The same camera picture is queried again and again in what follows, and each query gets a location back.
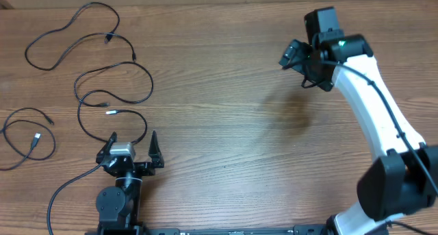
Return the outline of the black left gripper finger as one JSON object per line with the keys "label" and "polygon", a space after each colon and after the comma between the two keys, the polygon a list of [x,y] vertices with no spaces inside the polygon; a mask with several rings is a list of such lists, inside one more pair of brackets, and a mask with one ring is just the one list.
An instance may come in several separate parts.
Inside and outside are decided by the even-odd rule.
{"label": "black left gripper finger", "polygon": [[155,169],[164,168],[164,158],[159,148],[157,132],[155,130],[152,132],[148,155],[151,158],[151,164]]}
{"label": "black left gripper finger", "polygon": [[96,155],[96,163],[100,164],[104,160],[106,155],[110,154],[110,149],[112,145],[117,141],[117,133],[113,132],[108,141],[102,147],[102,149]]}

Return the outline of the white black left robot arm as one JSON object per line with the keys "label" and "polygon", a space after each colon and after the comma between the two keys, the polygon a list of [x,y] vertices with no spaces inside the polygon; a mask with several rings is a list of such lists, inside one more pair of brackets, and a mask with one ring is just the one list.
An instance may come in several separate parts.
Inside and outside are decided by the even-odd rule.
{"label": "white black left robot arm", "polygon": [[116,178],[115,184],[104,188],[96,197],[99,212],[98,234],[148,234],[139,221],[142,178],[154,176],[164,167],[157,133],[153,132],[149,146],[150,162],[136,162],[133,143],[119,143],[113,133],[96,155],[96,163]]}

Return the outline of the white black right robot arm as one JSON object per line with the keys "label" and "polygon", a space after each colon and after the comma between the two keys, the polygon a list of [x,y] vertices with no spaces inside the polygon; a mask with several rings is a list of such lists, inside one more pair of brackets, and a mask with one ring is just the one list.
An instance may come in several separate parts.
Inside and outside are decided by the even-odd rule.
{"label": "white black right robot arm", "polygon": [[361,34],[345,35],[334,8],[304,17],[307,42],[293,40],[280,65],[303,76],[302,87],[338,89],[350,104],[372,154],[357,184],[357,202],[323,224],[293,234],[387,234],[400,219],[437,200],[437,148],[426,144],[387,89]]}

